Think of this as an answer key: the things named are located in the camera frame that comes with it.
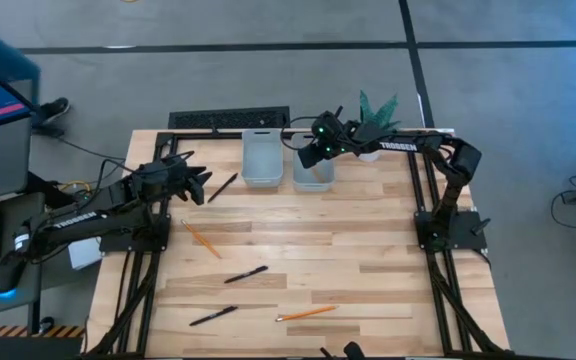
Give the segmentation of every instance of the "wooden tabletop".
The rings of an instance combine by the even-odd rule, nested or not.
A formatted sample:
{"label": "wooden tabletop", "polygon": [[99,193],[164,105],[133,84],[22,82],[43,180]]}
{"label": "wooden tabletop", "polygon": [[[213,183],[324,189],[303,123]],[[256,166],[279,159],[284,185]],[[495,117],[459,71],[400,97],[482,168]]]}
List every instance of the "wooden tabletop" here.
{"label": "wooden tabletop", "polygon": [[[128,167],[152,160],[156,135],[133,133]],[[206,197],[241,172],[240,140],[183,140],[179,146],[180,152],[195,150],[191,165],[214,173]],[[440,355],[426,260],[412,221],[416,204],[408,166],[403,153],[383,152],[374,163],[349,154],[335,159],[331,191],[299,193],[292,184],[292,152],[285,149],[279,188],[249,189],[239,176],[210,204],[173,200],[174,228],[161,256],[146,355],[320,356],[319,348],[326,347],[343,356],[349,341],[368,356]],[[420,174],[428,189],[425,171]],[[443,191],[445,179],[437,177]],[[468,189],[460,205],[472,206]],[[223,259],[197,242],[182,219]],[[493,341],[507,347],[488,265],[471,251],[453,253],[466,308]],[[122,253],[103,260],[88,321],[89,347],[113,323],[123,260]],[[223,283],[261,265],[269,270]],[[230,305],[239,309],[189,326]],[[275,322],[280,314],[328,305],[339,308]],[[447,309],[458,348],[453,312]],[[136,345],[140,314],[133,320],[129,349]]]}

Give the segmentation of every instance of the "keyboard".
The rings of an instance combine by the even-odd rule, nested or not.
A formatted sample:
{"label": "keyboard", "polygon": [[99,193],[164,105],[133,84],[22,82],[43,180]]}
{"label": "keyboard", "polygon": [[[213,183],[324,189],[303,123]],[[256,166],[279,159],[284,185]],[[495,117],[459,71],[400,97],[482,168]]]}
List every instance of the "keyboard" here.
{"label": "keyboard", "polygon": [[288,106],[182,111],[170,113],[169,129],[255,129],[282,128],[290,122]]}

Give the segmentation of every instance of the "shoe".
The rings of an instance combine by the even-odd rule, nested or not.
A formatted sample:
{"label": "shoe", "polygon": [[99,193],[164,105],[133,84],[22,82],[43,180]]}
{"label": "shoe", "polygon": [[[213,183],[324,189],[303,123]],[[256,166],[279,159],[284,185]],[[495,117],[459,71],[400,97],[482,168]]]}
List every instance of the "shoe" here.
{"label": "shoe", "polygon": [[70,101],[66,98],[59,98],[51,103],[41,105],[40,109],[45,120],[39,126],[43,127],[67,113],[70,110]]}

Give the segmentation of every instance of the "black pen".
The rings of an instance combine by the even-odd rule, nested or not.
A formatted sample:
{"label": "black pen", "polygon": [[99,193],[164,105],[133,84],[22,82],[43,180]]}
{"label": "black pen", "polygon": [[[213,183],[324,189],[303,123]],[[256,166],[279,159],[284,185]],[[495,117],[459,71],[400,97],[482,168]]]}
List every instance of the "black pen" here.
{"label": "black pen", "polygon": [[235,175],[231,176],[230,179],[228,179],[228,181],[226,181],[225,184],[221,185],[221,187],[219,189],[217,189],[217,191],[212,194],[212,196],[210,197],[210,199],[208,199],[208,203],[210,203],[211,201],[213,201],[217,195],[221,194],[222,191],[224,191],[224,189],[230,185],[233,181],[235,181],[235,179],[237,178],[238,173],[235,173]]}
{"label": "black pen", "polygon": [[203,323],[203,322],[206,322],[206,321],[208,321],[208,320],[212,320],[212,319],[214,319],[214,318],[216,318],[216,317],[218,317],[218,316],[226,315],[226,314],[228,314],[229,312],[233,312],[233,311],[235,311],[235,310],[237,310],[237,309],[238,309],[238,307],[236,307],[236,306],[228,306],[227,308],[221,310],[221,311],[218,312],[218,313],[214,313],[214,314],[212,314],[212,315],[206,316],[205,318],[201,318],[201,319],[199,319],[199,320],[197,320],[197,321],[191,322],[191,323],[190,323],[190,326],[199,325],[199,324],[201,324],[201,323]]}
{"label": "black pen", "polygon": [[246,277],[251,276],[251,275],[258,274],[258,273],[260,273],[260,272],[262,272],[262,271],[266,271],[266,270],[268,270],[268,266],[266,266],[266,265],[260,266],[260,267],[256,268],[256,269],[253,270],[253,271],[249,271],[249,272],[247,272],[247,273],[245,273],[245,274],[237,275],[237,276],[235,276],[234,278],[230,278],[230,279],[224,281],[224,284],[228,284],[228,283],[231,283],[231,282],[233,282],[233,281],[241,280],[241,279],[243,279],[243,278],[246,278]]}

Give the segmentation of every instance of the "gray plastic bin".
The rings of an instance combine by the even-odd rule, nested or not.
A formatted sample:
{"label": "gray plastic bin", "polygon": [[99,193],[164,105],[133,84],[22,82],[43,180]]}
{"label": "gray plastic bin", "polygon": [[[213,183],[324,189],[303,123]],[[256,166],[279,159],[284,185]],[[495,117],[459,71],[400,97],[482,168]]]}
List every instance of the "gray plastic bin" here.
{"label": "gray plastic bin", "polygon": [[[292,146],[301,148],[312,141],[312,134],[297,133],[292,136]],[[304,169],[295,151],[292,158],[293,184],[297,191],[323,192],[328,191],[335,182],[335,163],[332,160],[323,160],[310,169]]]}
{"label": "gray plastic bin", "polygon": [[249,187],[276,187],[284,174],[280,129],[248,129],[241,134],[244,148],[241,176]]}

